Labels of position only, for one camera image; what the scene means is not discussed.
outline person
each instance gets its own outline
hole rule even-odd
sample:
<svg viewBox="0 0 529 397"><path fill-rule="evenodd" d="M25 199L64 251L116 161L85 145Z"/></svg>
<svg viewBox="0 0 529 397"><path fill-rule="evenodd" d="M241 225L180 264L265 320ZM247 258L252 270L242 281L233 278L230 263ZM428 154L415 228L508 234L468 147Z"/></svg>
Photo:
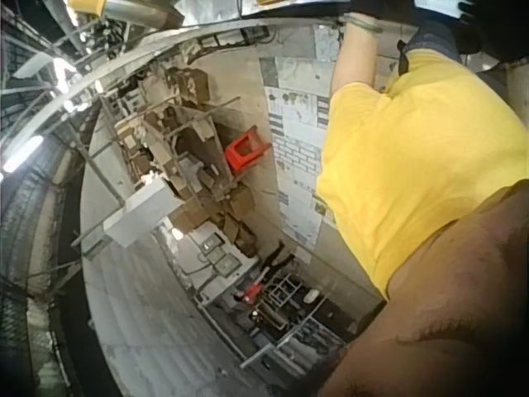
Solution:
<svg viewBox="0 0 529 397"><path fill-rule="evenodd" d="M500 21L501 7L479 19L490 6L466 9ZM317 193L387 303L285 395L513 395L529 331L526 128L435 22L375 91L383 9L354 0L345 16Z"/></svg>
<svg viewBox="0 0 529 397"><path fill-rule="evenodd" d="M244 291L237 291L233 294L233 299L235 301L244 302L245 304L249 305L255 304L260 293L263 292L263 285L266 285L274 278L278 271L283 269L294 260L295 255L289 254L284 260L274 264L274 261L277 259L283 249L284 243L279 242L278 247L272 251L272 253L268 255L261 264L259 276L253 280Z"/></svg>

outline black glove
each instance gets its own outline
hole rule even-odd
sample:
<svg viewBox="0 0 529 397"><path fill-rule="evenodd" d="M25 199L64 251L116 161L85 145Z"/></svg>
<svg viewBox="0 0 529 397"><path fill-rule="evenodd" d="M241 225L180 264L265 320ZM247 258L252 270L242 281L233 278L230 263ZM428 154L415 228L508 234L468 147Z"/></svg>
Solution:
<svg viewBox="0 0 529 397"><path fill-rule="evenodd" d="M459 3L461 21L474 26L484 49L501 61L529 55L529 24L521 0L470 0Z"/></svg>
<svg viewBox="0 0 529 397"><path fill-rule="evenodd" d="M347 11L380 19L384 14L384 0L350 0Z"/></svg>

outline cardboard box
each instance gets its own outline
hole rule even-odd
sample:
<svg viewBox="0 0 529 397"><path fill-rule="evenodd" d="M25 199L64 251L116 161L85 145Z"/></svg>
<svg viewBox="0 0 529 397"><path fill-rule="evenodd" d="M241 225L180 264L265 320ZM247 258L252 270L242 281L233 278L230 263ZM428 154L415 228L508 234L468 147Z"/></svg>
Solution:
<svg viewBox="0 0 529 397"><path fill-rule="evenodd" d="M248 258L257 255L257 236L243 222L240 223L235 246Z"/></svg>
<svg viewBox="0 0 529 397"><path fill-rule="evenodd" d="M188 92L192 100L196 103L205 103L210 99L209 83L207 73L200 69L191 69L186 72L188 77Z"/></svg>
<svg viewBox="0 0 529 397"><path fill-rule="evenodd" d="M172 159L164 164L164 172L170 178L172 175L177 175L179 172L178 167L176 166L176 160Z"/></svg>
<svg viewBox="0 0 529 397"><path fill-rule="evenodd" d="M180 198L184 200L192 198L193 195L191 193L191 190L186 185L185 180L183 180L180 175L171 175L169 177L169 181L173 185L174 190Z"/></svg>
<svg viewBox="0 0 529 397"><path fill-rule="evenodd" d="M165 142L152 141L149 143L149 150L160 165L165 165L173 159L169 145Z"/></svg>
<svg viewBox="0 0 529 397"><path fill-rule="evenodd" d="M146 174L150 169L150 161L146 155L137 155L132 159L132 162L141 174Z"/></svg>
<svg viewBox="0 0 529 397"><path fill-rule="evenodd" d="M156 112L148 112L143 119L148 122L151 126L153 126L156 129L160 129L160 125L158 124L158 121L160 120L160 117Z"/></svg>
<svg viewBox="0 0 529 397"><path fill-rule="evenodd" d="M134 136L134 128L132 127L123 130L118 137L123 142L126 151L132 155L141 148L141 142Z"/></svg>
<svg viewBox="0 0 529 397"><path fill-rule="evenodd" d="M203 198L202 206L210 217L214 217L223 212L222 204L213 201L211 198Z"/></svg>
<svg viewBox="0 0 529 397"><path fill-rule="evenodd" d="M191 232L207 221L207 213L200 202L192 198L169 215L173 227L183 234Z"/></svg>
<svg viewBox="0 0 529 397"><path fill-rule="evenodd" d="M248 186L239 184L230 192L230 198L224 200L224 209L236 220L242 218L255 207L254 195Z"/></svg>
<svg viewBox="0 0 529 397"><path fill-rule="evenodd" d="M206 186L209 190L212 189L215 184L215 177L208 173L204 168L197 171L197 177L200 183Z"/></svg>
<svg viewBox="0 0 529 397"><path fill-rule="evenodd" d="M224 236L226 236L228 241L232 244L237 239L237 235L239 234L239 227L240 224L234 218L232 218L231 215L227 214L224 220L224 228L222 229L222 232L224 233Z"/></svg>

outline white wall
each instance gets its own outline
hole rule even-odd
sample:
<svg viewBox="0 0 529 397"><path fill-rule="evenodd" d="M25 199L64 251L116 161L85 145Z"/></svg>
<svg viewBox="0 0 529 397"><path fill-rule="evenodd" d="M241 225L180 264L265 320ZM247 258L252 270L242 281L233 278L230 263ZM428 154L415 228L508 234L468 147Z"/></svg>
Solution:
<svg viewBox="0 0 529 397"><path fill-rule="evenodd" d="M90 152L110 139L102 123L98 127ZM131 194L116 146L97 163L117 189ZM116 206L87 167L81 229ZM83 261L83 275L95 331L123 395L261 395L260 383L238 369L238 360L197 311L151 235L127 249L112 243L92 261Z"/></svg>

